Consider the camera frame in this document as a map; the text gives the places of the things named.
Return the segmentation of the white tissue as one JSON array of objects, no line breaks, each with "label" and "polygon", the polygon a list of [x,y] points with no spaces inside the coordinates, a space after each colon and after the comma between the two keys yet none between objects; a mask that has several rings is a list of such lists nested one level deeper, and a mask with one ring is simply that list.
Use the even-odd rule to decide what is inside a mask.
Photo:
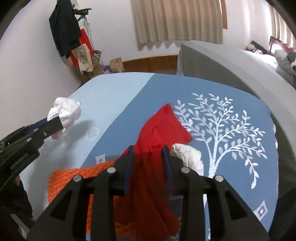
[{"label": "white tissue", "polygon": [[204,175],[204,164],[201,160],[202,154],[199,150],[183,144],[173,144],[170,150],[172,157],[177,157],[182,160],[185,167],[189,167],[200,176]]},{"label": "white tissue", "polygon": [[63,129],[51,135],[52,139],[58,140],[69,127],[74,125],[74,122],[79,119],[81,113],[80,102],[65,97],[56,98],[53,107],[49,110],[47,121],[59,117]]}]

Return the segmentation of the red cloth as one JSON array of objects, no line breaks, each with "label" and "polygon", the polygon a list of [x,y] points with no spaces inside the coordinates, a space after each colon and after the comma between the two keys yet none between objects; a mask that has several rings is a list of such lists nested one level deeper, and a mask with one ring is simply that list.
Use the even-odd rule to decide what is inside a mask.
[{"label": "red cloth", "polygon": [[169,104],[161,107],[142,127],[134,148],[129,189],[114,201],[115,228],[119,237],[167,240],[180,223],[169,203],[162,148],[187,144],[192,137],[175,117]]}]

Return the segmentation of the blue tree-print tablecloth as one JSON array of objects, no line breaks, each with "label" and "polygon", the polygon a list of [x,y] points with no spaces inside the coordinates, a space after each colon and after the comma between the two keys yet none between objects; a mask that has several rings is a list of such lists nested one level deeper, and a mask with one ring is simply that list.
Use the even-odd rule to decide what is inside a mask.
[{"label": "blue tree-print tablecloth", "polygon": [[[204,177],[223,176],[263,227],[272,222],[278,197],[278,151],[266,104],[242,90],[204,79],[152,73],[100,75],[71,94],[82,114],[50,149],[45,168],[32,167],[35,184],[49,182],[49,204],[75,176],[97,176],[134,146],[144,124],[169,104],[202,154]],[[180,227],[183,196],[169,193]],[[203,197],[206,239],[211,240],[207,197]]]}]

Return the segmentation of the beige canvas tote bag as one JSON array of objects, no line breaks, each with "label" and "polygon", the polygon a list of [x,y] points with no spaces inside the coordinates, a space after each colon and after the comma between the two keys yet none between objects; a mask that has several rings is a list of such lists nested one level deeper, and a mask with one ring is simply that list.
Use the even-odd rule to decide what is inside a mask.
[{"label": "beige canvas tote bag", "polygon": [[86,44],[82,44],[79,47],[73,49],[71,53],[76,58],[81,73],[93,71],[92,57]]}]

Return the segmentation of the striped basket bag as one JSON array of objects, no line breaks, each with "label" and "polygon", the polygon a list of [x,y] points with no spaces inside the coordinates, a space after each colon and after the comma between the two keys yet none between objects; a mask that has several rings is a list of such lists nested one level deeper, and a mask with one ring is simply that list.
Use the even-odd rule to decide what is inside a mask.
[{"label": "striped basket bag", "polygon": [[92,67],[95,68],[100,62],[101,51],[94,50],[93,53],[94,54],[93,54],[93,57],[92,57]]}]

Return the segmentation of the red hanging bag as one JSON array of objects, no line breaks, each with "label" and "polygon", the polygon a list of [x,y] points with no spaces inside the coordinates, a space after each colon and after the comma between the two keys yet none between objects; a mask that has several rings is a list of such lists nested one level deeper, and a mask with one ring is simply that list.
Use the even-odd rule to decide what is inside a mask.
[{"label": "red hanging bag", "polygon": [[79,38],[79,47],[69,52],[72,63],[77,68],[80,68],[82,64],[86,64],[84,60],[87,60],[89,63],[91,63],[92,57],[94,55],[93,48],[85,29],[81,29],[80,32],[81,37]]}]

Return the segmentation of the brown paper bag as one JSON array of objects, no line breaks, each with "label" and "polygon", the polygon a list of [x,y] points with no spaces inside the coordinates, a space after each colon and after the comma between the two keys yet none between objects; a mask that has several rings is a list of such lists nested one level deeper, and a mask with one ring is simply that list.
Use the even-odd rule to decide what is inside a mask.
[{"label": "brown paper bag", "polygon": [[125,71],[122,58],[110,60],[109,66],[112,73],[122,73]]}]

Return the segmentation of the wooden coat rack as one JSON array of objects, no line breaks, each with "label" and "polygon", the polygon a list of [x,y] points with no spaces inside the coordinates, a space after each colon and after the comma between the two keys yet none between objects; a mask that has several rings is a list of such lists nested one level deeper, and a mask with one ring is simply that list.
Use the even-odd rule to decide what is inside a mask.
[{"label": "wooden coat rack", "polygon": [[[78,21],[80,29],[85,29],[86,34],[88,35],[88,38],[90,40],[90,43],[91,43],[91,46],[92,46],[93,50],[97,50],[97,49],[94,48],[94,46],[92,44],[89,21],[88,21],[89,12],[92,9],[91,8],[86,8],[86,9],[76,8],[76,5],[72,1],[71,1],[71,4],[72,4],[72,8],[74,9],[74,14],[75,14],[75,17],[76,17],[76,19]],[[101,58],[100,58],[99,64],[95,68],[93,68],[92,72],[83,72],[83,73],[81,73],[79,68],[77,68],[75,66],[74,66],[74,68],[76,69],[76,72],[79,75],[79,80],[80,80],[82,85],[85,84],[86,82],[88,82],[89,80],[91,80],[92,78],[103,74]]]}]

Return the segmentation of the bed with grey sheet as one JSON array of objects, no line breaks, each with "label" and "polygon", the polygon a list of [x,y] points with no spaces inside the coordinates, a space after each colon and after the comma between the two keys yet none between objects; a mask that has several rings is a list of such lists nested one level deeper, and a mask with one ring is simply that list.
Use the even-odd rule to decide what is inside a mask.
[{"label": "bed with grey sheet", "polygon": [[183,42],[177,74],[222,83],[267,104],[276,125],[279,196],[295,187],[295,88],[276,72],[274,57],[200,41]]}]

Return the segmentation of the folded grey quilt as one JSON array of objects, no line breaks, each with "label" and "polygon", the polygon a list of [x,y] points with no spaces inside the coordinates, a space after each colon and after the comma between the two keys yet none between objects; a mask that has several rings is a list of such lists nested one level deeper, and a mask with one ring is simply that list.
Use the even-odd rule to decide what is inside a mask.
[{"label": "folded grey quilt", "polygon": [[275,50],[274,56],[278,64],[275,71],[295,88],[295,75],[293,75],[290,69],[290,63],[287,59],[287,54],[288,53],[282,50]]}]

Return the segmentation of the black pink item behind bed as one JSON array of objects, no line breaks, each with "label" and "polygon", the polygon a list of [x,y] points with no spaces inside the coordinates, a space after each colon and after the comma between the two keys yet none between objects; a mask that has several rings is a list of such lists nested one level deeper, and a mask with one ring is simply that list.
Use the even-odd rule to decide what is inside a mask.
[{"label": "black pink item behind bed", "polygon": [[267,49],[265,49],[255,41],[251,41],[251,43],[246,46],[245,50],[255,54],[262,54],[262,55],[268,54]]}]

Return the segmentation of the dark grey towel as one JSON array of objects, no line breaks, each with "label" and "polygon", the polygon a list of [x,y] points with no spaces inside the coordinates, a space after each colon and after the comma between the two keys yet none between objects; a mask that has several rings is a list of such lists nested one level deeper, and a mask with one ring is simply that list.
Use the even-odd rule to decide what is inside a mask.
[{"label": "dark grey towel", "polygon": [[293,75],[296,75],[296,73],[295,73],[295,58],[296,58],[296,53],[293,51],[289,51],[287,54],[287,59],[290,63],[290,69],[291,69]]}]

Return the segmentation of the red wooden headboard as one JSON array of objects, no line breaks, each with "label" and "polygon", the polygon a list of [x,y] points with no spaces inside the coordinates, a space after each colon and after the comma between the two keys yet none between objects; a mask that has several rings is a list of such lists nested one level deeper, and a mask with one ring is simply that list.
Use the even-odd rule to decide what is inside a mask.
[{"label": "red wooden headboard", "polygon": [[275,50],[282,50],[286,53],[293,51],[295,52],[295,49],[289,46],[286,43],[283,43],[281,40],[274,38],[273,36],[270,37],[269,40],[269,46],[268,46],[268,52],[267,54],[273,56]]}]

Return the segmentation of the right beige curtain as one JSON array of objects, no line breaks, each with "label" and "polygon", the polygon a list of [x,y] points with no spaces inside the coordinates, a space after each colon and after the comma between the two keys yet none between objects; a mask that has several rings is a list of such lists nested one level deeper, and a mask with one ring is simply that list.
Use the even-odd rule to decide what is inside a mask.
[{"label": "right beige curtain", "polygon": [[295,49],[295,37],[284,19],[271,5],[269,5],[269,11],[271,15],[272,36]]}]

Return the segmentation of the beige curtain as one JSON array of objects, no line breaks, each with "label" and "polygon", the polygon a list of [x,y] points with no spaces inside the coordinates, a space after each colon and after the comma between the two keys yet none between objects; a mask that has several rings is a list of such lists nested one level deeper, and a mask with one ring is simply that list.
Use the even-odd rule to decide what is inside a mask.
[{"label": "beige curtain", "polygon": [[284,19],[271,5],[269,5],[269,11],[271,15],[272,36],[295,49],[295,37]]},{"label": "beige curtain", "polygon": [[220,1],[131,1],[137,42],[223,43]]}]

